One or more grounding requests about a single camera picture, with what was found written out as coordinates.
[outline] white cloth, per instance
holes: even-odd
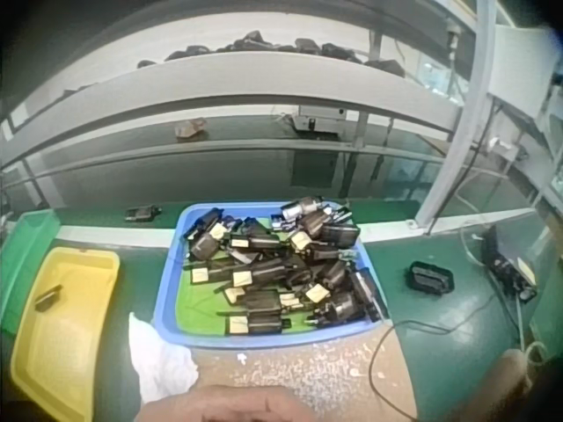
[[[133,313],[129,314],[129,349],[143,403],[185,393],[197,381],[190,349],[165,342],[152,325]]]

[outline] yellow plastic tray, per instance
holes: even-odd
[[[27,298],[11,377],[58,420],[92,419],[96,355],[119,266],[113,252],[54,248]],[[36,311],[35,299],[58,285],[60,300]]]

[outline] blue plastic tray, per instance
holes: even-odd
[[[225,215],[232,215],[235,218],[269,218],[272,214],[279,214],[280,207],[286,203],[287,202],[225,202],[197,204],[186,208],[182,212],[178,219],[176,230],[174,231],[172,245],[168,251],[168,258],[160,281],[160,289],[158,290],[157,305],[155,307],[153,320],[158,333],[163,339],[178,345],[223,349],[294,346],[349,336],[370,330],[381,323],[380,321],[372,323],[366,320],[306,332],[244,337],[191,335],[178,327],[175,311],[176,297],[178,295],[180,276],[182,274],[182,262],[184,260],[184,241],[182,235],[187,229],[192,226],[198,217],[204,215],[213,207],[223,208]],[[369,261],[368,253],[359,239],[356,242],[355,249],[358,250],[359,255],[356,261],[357,265],[359,268],[369,268],[371,275],[376,281],[377,289],[385,301],[384,293],[379,285],[376,272]]]

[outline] hand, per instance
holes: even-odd
[[[285,387],[209,386],[143,406],[135,422],[315,422]]]

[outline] green plastic bin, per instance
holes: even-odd
[[[61,222],[53,210],[21,215],[0,251],[2,329],[18,334],[19,322],[35,276]]]

